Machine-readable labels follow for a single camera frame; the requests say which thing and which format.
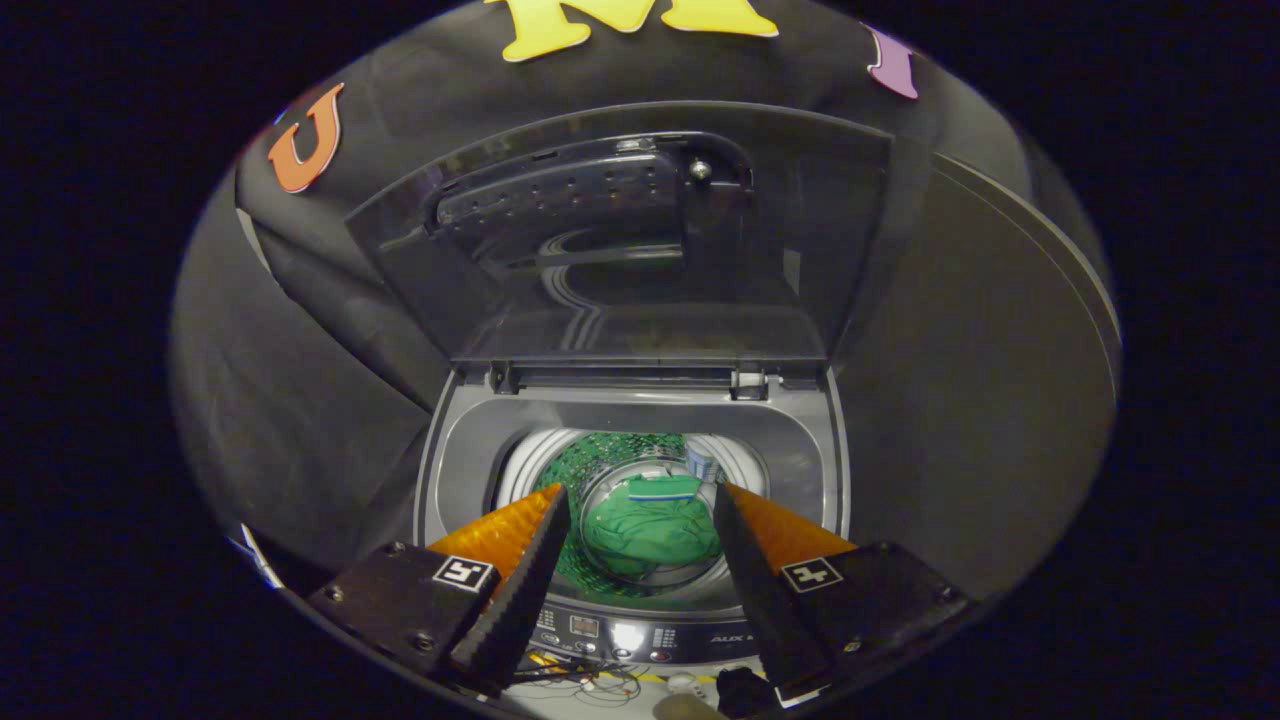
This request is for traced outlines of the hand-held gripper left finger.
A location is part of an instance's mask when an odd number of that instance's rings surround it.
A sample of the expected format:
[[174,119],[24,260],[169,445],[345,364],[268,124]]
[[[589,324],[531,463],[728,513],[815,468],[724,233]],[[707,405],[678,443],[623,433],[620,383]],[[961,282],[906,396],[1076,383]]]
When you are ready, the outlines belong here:
[[429,546],[384,544],[316,588],[308,606],[376,660],[498,696],[529,646],[570,523],[557,483]]

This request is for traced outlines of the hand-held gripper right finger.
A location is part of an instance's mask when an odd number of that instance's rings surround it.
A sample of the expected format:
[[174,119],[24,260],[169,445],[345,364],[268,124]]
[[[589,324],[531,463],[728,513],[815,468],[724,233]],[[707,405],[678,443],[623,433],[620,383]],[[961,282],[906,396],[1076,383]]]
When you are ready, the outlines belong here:
[[717,486],[712,516],[765,679],[783,701],[878,682],[972,618],[972,597],[900,544],[854,544],[730,483]]

